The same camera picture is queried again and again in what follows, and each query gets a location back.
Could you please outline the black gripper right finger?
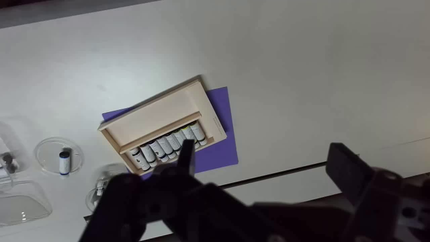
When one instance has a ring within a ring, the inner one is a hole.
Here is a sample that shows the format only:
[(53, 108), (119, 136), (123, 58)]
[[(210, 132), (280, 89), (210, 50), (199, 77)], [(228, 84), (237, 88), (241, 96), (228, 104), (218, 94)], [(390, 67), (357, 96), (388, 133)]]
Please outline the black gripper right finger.
[(326, 171), (354, 206), (343, 239), (390, 242), (398, 217), (401, 176), (371, 168), (342, 143), (330, 145)]

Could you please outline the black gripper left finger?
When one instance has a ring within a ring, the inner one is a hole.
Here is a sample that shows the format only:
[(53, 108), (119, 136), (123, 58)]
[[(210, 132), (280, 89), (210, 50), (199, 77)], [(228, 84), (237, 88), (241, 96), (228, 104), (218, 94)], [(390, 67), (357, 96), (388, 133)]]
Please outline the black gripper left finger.
[(186, 140), (178, 162), (159, 166), (150, 179), (115, 176), (80, 242), (139, 242), (148, 223), (179, 214), (181, 198), (197, 184), (194, 172), (195, 141)]

